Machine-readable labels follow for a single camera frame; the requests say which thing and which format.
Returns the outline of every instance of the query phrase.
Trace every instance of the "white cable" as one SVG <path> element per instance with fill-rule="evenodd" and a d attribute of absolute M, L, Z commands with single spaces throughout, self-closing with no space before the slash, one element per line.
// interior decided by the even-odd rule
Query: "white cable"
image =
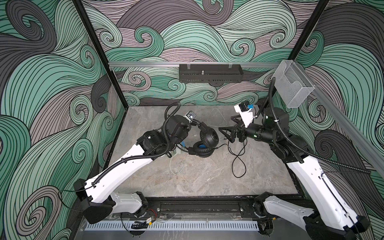
<path fill-rule="evenodd" d="M 209 121 L 209 116 L 211 115 L 212 111 L 213 111 L 215 108 L 218 110 L 218 112 L 220 113 L 220 115 L 223 117 L 223 119 L 224 119 L 224 121 L 225 121 L 225 124 L 222 125 L 222 126 L 214 126 L 214 125 L 211 125 L 211 124 L 208 123 L 208 121 Z M 217 107 L 212 108 L 211 112 L 208 114 L 208 117 L 207 117 L 207 123 L 208 123 L 207 126 L 209 126 L 209 127 L 225 127 L 225 126 L 228 124 L 228 122 L 227 122 L 226 119 L 224 118 L 223 114 L 220 112 L 220 110 L 219 110 Z"/>
<path fill-rule="evenodd" d="M 173 158 L 173 157 L 171 157 L 170 160 L 169 160 L 169 170 L 170 170 L 170 172 L 173 173 L 173 174 L 179 174 L 181 171 L 183 171 L 183 168 L 184 168 L 184 166 L 185 166 L 185 162 L 187 161 L 187 157 L 188 157 L 188 155 L 189 155 L 189 154 L 187 154 L 187 155 L 185 156 L 183 167 L 181 168 L 180 171 L 178 171 L 178 172 L 176 172 L 176 173 L 173 172 L 172 169 L 171 169 L 171 167 L 170 167 L 170 163 L 172 162 L 172 158 Z"/>

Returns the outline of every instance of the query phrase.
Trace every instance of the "small object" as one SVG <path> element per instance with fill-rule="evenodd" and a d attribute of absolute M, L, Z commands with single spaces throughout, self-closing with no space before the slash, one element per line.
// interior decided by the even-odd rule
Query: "small object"
<path fill-rule="evenodd" d="M 287 108 L 298 108 L 314 90 L 312 79 L 293 60 L 283 60 L 272 78 L 276 79 L 275 87 Z"/>
<path fill-rule="evenodd" d="M 186 115 L 184 115 L 184 117 L 185 117 L 186 119 L 188 119 L 188 121 L 189 121 L 190 123 L 192 122 L 193 119 L 195 119 L 196 116 L 197 116 L 197 114 L 194 113 L 193 111 L 189 111 L 189 112 L 187 112 Z"/>
<path fill-rule="evenodd" d="M 245 127 L 248 127 L 250 123 L 253 121 L 253 112 L 251 109 L 248 107 L 249 102 L 244 101 L 238 105 L 235 105 L 235 111 L 240 114 L 241 119 L 244 122 Z"/>

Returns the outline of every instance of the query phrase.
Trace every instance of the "black metal frame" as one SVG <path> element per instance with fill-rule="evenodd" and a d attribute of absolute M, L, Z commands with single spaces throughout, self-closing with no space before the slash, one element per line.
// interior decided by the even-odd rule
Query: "black metal frame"
<path fill-rule="evenodd" d="M 302 34 L 299 37 L 298 42 L 294 46 L 290 56 L 289 60 L 294 60 L 302 47 L 304 46 L 306 40 L 312 33 L 318 19 L 320 18 L 322 12 L 324 11 L 326 5 L 328 4 L 329 0 L 320 0 L 312 13 L 311 17 L 309 18 Z M 108 159 L 104 165 L 103 169 L 106 169 L 106 167 L 109 165 L 110 158 L 112 156 L 113 149 L 115 147 L 116 141 L 119 136 L 119 132 L 121 130 L 121 126 L 124 123 L 125 115 L 128 110 L 128 104 L 125 100 L 125 97 L 119 87 L 119 83 L 116 79 L 116 76 L 114 73 L 110 70 L 108 65 L 108 59 L 101 47 L 101 44 L 96 36 L 96 32 L 94 31 L 94 28 L 91 24 L 91 21 L 85 11 L 85 8 L 81 2 L 81 0 L 73 0 L 74 6 L 76 10 L 79 13 L 79 16 L 84 24 L 85 29 L 87 30 L 91 41 L 96 49 L 97 54 L 99 55 L 101 62 L 103 63 L 103 66 L 106 69 L 106 72 L 115 87 L 115 90 L 125 108 L 125 113 L 123 116 L 123 119 L 120 123 L 118 133 L 115 136 L 115 139 L 113 141 L 112 147 L 110 149 L 110 152 L 108 154 Z M 266 107 L 268 105 L 268 101 L 265 102 L 263 107 Z M 316 208 L 314 203 L 311 200 L 304 199 L 303 190 L 297 180 L 296 175 L 288 169 L 289 174 L 291 175 L 292 181 L 298 191 L 298 194 L 282 194 L 277 195 L 282 200 L 286 200 L 288 202 L 303 206 L 303 207 L 311 207 Z M 155 208 L 154 210 L 157 211 L 157 208 L 160 208 L 159 213 L 161 214 L 175 214 L 175 213 L 236 213 L 244 215 L 244 212 L 247 213 L 247 211 L 242 208 L 242 206 L 245 206 L 252 202 L 253 198 L 255 198 L 256 195 L 240 195 L 240 196 L 199 196 L 199 197 L 147 197 L 147 201 L 149 203 L 149 208 Z M 123 217 L 129 217 L 129 214 L 124 214 Z M 251 215 L 251 218 L 254 220 L 257 220 L 258 218 Z"/>
<path fill-rule="evenodd" d="M 169 219 L 176 214 L 234 214 L 242 218 L 263 220 L 256 216 L 252 204 L 258 195 L 237 196 L 196 196 L 196 197 L 147 197 L 148 208 L 156 212 L 160 219 Z M 297 194 L 277 194 L 278 198 L 293 204 L 316 209 L 311 200 L 306 200 Z M 122 213 L 123 218 L 145 220 L 154 215 L 148 211 L 142 218 L 136 218 L 134 214 Z"/>
<path fill-rule="evenodd" d="M 124 94 L 121 91 L 121 88 L 119 87 L 119 82 L 116 79 L 115 74 L 111 71 L 108 64 L 107 56 L 105 55 L 103 48 L 101 47 L 101 44 L 97 38 L 96 32 L 93 29 L 93 26 L 91 24 L 91 21 L 88 17 L 87 12 L 85 11 L 84 5 L 81 0 L 72 0 L 73 5 L 75 6 L 77 13 L 80 16 L 81 21 L 83 22 L 83 25 L 85 27 L 85 30 L 87 31 L 89 38 L 92 41 L 93 46 L 95 47 L 96 53 L 99 55 L 101 63 L 103 64 L 105 71 L 108 74 L 108 77 L 110 81 L 112 82 L 116 93 L 118 94 L 120 101 L 122 105 L 124 106 L 125 110 L 128 110 L 128 103 L 125 100 Z"/>

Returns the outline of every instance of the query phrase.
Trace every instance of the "headphones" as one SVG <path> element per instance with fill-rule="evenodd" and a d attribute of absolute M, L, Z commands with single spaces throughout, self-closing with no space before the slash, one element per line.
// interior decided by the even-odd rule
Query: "headphones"
<path fill-rule="evenodd" d="M 192 120 L 191 124 L 199 126 L 200 141 L 196 142 L 193 147 L 188 148 L 188 154 L 199 157 L 211 156 L 219 141 L 216 131 L 208 127 L 205 123 L 197 120 Z"/>

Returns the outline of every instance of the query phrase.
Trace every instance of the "wave pattern wallpaper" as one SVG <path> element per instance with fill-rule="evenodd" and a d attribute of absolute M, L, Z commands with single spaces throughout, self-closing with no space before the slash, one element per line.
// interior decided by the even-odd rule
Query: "wave pattern wallpaper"
<path fill-rule="evenodd" d="M 109 61 L 287 59 L 318 1 L 83 0 Z M 115 68 L 129 105 L 233 105 L 265 97 L 270 69 L 234 85 L 185 84 L 178 68 Z"/>
<path fill-rule="evenodd" d="M 1 239 L 73 238 L 124 114 L 71 0 L 0 1 Z"/>
<path fill-rule="evenodd" d="M 303 28 L 306 22 L 299 25 Z M 384 1 L 330 1 L 297 61 L 384 155 Z M 276 105 L 285 107 L 279 96 Z M 324 157 L 367 168 L 367 174 L 329 173 L 348 204 L 369 218 L 363 239 L 384 239 L 384 180 L 364 159 L 315 96 L 290 113 L 290 131 Z M 327 171 L 346 171 L 322 163 Z"/>

